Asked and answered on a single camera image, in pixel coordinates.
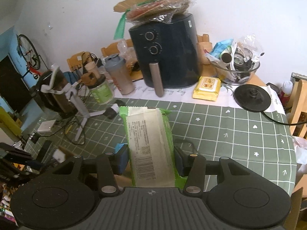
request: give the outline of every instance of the yellow wet wipes package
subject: yellow wet wipes package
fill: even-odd
[[[201,76],[193,91],[193,98],[216,101],[221,88],[218,78]]]

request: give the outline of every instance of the light blue packet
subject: light blue packet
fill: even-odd
[[[215,46],[213,47],[210,54],[214,56],[215,58],[220,58],[221,53],[228,47],[231,46],[233,42],[233,39],[223,40],[220,42],[217,42]]]

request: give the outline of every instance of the green label jar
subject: green label jar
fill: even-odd
[[[102,78],[100,78],[95,85],[91,85],[88,88],[98,104],[108,103],[114,97],[104,75],[102,75]]]

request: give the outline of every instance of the door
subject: door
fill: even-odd
[[[8,56],[0,61],[0,96],[18,113],[31,100],[21,75],[15,70]]]

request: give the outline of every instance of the bicycle wheel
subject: bicycle wheel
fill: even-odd
[[[17,37],[18,48],[20,53],[22,53],[25,61],[32,66],[35,70],[40,68],[40,59],[38,53],[33,46],[32,42],[25,35],[18,35]]]

